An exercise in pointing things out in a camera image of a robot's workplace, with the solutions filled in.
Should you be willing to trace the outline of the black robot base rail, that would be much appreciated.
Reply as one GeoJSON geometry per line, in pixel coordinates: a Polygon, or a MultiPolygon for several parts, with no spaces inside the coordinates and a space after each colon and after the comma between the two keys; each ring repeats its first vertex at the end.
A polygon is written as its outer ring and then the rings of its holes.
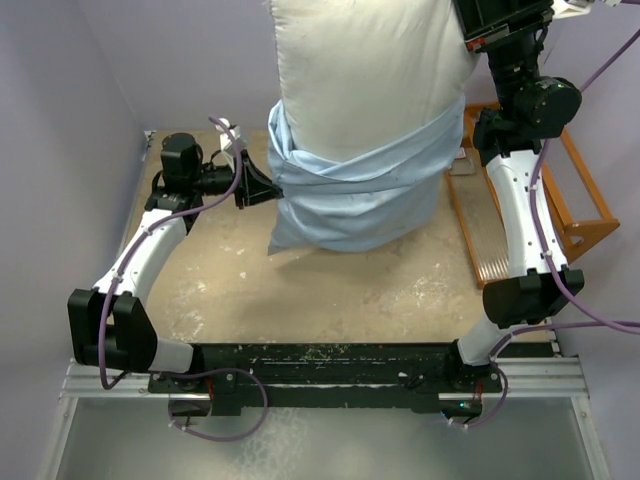
{"type": "Polygon", "coordinates": [[[219,416],[244,407],[479,412],[502,390],[494,366],[463,365],[452,343],[201,343],[190,378],[149,380],[155,394],[203,396],[219,416]]]}

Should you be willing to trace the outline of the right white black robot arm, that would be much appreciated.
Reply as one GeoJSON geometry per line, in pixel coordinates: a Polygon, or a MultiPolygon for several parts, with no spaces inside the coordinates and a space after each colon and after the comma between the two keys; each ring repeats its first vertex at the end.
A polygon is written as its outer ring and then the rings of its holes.
{"type": "Polygon", "coordinates": [[[446,383],[467,391],[515,335],[558,314],[584,286],[557,240],[544,192],[543,147],[559,137],[582,103],[569,80],[539,69],[550,1],[457,1],[464,45],[485,54],[498,104],[481,110],[473,145],[493,185],[508,248],[508,275],[482,290],[484,314],[456,341],[446,383]]]}

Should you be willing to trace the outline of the white pillow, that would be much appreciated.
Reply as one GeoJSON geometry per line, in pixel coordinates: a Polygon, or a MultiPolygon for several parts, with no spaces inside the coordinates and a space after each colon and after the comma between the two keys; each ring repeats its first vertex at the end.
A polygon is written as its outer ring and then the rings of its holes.
{"type": "Polygon", "coordinates": [[[451,1],[271,1],[294,145],[331,160],[464,108],[477,61],[451,1]]]}

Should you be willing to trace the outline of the light blue pillowcase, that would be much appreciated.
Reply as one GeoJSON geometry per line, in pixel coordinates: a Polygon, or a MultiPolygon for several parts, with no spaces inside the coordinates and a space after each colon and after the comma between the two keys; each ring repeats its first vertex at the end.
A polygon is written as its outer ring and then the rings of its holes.
{"type": "Polygon", "coordinates": [[[269,254],[306,247],[364,252],[426,224],[460,147],[464,107],[459,97],[400,139],[337,162],[298,148],[277,103],[268,119],[267,162],[282,195],[269,254]]]}

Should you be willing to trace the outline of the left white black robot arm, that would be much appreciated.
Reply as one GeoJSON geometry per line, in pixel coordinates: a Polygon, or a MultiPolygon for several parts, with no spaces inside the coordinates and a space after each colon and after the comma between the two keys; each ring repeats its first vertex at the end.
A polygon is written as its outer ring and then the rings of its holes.
{"type": "Polygon", "coordinates": [[[162,338],[145,310],[152,287],[175,248],[187,237],[204,199],[233,198],[239,209],[279,199],[281,190],[251,160],[237,125],[218,129],[220,147],[205,156],[195,137],[174,133],[162,140],[140,224],[115,264],[89,289],[67,302],[72,348],[81,365],[124,372],[171,372],[184,392],[202,387],[204,365],[193,345],[162,338]],[[217,163],[215,156],[223,157],[217,163]]]}

